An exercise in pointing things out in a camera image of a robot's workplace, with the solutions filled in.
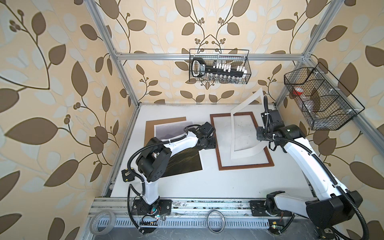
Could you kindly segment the white passe-partout mat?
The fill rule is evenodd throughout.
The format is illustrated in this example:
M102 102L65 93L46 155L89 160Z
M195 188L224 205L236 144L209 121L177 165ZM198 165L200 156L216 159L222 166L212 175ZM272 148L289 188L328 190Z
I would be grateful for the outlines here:
M258 155L260 152L264 150L267 144L263 144L257 140L256 137L252 137L252 134L257 133L257 128L255 127L252 118L250 120L235 120L235 114L240 113L240 110L243 110L247 107L251 102L256 100L257 98L263 100L263 90L262 88L258 89L254 94L240 103L238 106L234 107L230 111L231 118L231 152L230 158L231 160L239 160L250 158Z

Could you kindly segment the mountain landscape photo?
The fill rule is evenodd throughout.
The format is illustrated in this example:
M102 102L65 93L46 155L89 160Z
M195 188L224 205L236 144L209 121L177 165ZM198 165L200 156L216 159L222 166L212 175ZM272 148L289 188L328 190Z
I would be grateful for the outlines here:
M178 137L184 133L184 128L193 125L192 121L181 121L174 123L164 123L154 126L155 137L159 140L165 140ZM171 177L191 172L201 171L203 169L199 151L195 148L183 150L180 153L172 155L163 178Z

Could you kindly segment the brown wooden picture frame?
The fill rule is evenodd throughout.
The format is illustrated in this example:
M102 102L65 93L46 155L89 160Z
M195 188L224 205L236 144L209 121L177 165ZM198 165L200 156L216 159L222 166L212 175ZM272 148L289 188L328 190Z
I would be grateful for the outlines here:
M216 146L216 155L218 161L218 167L220 171L226 170L240 170L240 169L252 169L252 168L267 168L273 167L275 164L271 157L271 154L267 148L264 148L262 152L258 155L239 159L231 160L231 118L230 114L211 114L211 124L215 127L215 139L217 142ZM256 118L252 112L242 112L235 114L235 120L250 120L255 124L255 127L258 127Z

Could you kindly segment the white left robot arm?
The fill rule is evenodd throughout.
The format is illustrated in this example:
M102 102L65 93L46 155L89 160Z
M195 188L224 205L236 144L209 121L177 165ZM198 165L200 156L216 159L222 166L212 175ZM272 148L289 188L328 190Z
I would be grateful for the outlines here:
M146 146L134 152L128 160L127 168L121 171L124 182L138 178L142 185L141 192L129 185L129 192L133 191L139 197L134 200L129 213L144 217L170 214L172 201L160 199L157 180L165 174L174 155L190 149L215 149L214 133L215 128L208 122L189 125L175 137L160 140L154 137Z

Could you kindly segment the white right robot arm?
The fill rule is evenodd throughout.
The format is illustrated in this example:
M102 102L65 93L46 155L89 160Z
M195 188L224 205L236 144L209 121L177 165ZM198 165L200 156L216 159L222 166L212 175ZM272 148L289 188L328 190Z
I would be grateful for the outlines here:
M269 108L261 117L264 125L257 128L258 140L281 147L284 153L291 155L315 193L313 198L304 198L285 191L272 192L266 197L262 207L264 212L270 216L277 216L283 211L291 212L294 216L311 220L319 230L330 229L332 234L344 240L348 237L334 226L357 216L363 230L362 239L368 240L369 227L359 210L362 196L357 191L350 191L326 167L298 126L285 126L279 112Z

